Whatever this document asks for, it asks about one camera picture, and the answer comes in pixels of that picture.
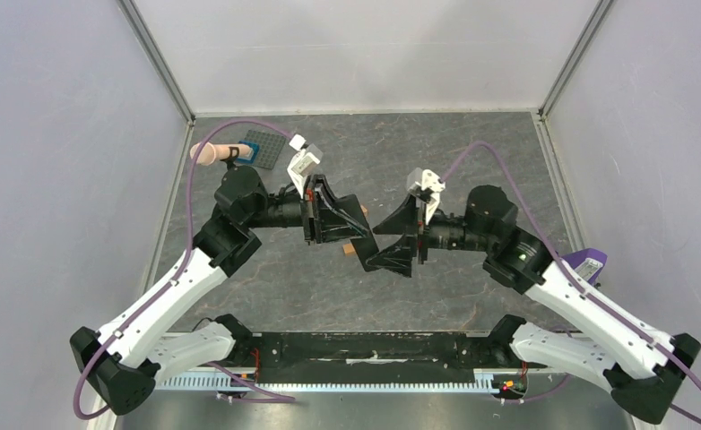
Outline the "black remote control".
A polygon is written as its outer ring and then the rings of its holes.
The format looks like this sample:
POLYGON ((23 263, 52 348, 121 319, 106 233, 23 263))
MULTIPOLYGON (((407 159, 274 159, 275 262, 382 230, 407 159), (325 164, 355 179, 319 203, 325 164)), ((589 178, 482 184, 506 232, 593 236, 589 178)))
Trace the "black remote control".
POLYGON ((350 239, 355 254, 365 272, 377 271, 378 267, 371 264, 369 260, 379 251, 374 234, 370 230, 354 228, 354 236, 350 239))

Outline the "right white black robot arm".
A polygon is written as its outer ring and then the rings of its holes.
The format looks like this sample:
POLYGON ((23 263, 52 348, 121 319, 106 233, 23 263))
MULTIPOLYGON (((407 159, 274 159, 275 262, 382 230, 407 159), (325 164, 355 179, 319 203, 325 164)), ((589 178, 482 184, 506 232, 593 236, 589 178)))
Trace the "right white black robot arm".
POLYGON ((519 228, 517 215, 494 185, 473 188, 462 216, 426 215, 409 196, 376 226, 378 234, 396 236, 395 243, 366 262, 407 277, 432 249, 484 253, 482 267, 493 280, 546 306, 584 335, 575 340, 508 315, 488 342, 495 363, 510 366, 520 359, 555 368, 602 388, 631 416, 660 424, 673 409, 700 343, 686 333, 658 330, 617 305, 519 228))

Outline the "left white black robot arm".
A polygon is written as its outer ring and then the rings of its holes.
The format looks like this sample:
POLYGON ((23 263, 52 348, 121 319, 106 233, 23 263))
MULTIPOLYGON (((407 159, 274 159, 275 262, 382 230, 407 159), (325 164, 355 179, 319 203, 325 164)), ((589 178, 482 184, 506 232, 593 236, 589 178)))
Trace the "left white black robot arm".
POLYGON ((156 385, 186 370, 251 357, 250 339, 229 317, 162 343, 167 330, 201 297, 236 273, 261 246, 257 228, 301 228, 310 244, 372 237, 354 194, 336 196, 324 175, 311 174, 268 193, 259 173, 230 166, 214 195, 211 217, 190 230, 186 250, 172 268, 128 309, 97 330, 81 327, 69 339, 80 371, 75 415, 94 419, 126 415, 156 385))

